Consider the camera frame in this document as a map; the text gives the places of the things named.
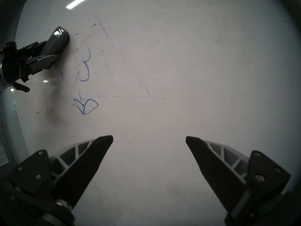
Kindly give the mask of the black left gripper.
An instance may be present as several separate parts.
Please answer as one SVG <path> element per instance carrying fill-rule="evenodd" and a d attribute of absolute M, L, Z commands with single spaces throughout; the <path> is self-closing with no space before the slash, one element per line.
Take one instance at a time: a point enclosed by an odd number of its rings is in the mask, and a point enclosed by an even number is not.
<path fill-rule="evenodd" d="M 47 41 L 33 42 L 18 50 L 2 51 L 2 75 L 7 83 L 13 83 L 21 79 L 23 82 L 29 80 L 29 68 L 32 71 L 49 69 L 59 54 L 47 54 L 31 57 L 31 53 L 40 53 Z"/>

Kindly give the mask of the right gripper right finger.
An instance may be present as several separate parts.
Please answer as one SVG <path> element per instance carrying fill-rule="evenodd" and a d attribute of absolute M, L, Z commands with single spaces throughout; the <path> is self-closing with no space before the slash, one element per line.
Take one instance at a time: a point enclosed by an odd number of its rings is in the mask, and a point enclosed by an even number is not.
<path fill-rule="evenodd" d="M 291 175 L 264 153 L 186 137 L 199 169 L 227 211 L 226 226 L 285 226 L 283 189 Z"/>

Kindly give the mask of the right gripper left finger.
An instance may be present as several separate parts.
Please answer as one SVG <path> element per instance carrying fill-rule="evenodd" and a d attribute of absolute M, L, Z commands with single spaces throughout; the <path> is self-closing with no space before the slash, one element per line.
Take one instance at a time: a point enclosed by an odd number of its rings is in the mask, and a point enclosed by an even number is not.
<path fill-rule="evenodd" d="M 113 136 L 33 153 L 8 173 L 9 226 L 74 226 L 72 210 L 99 169 Z"/>

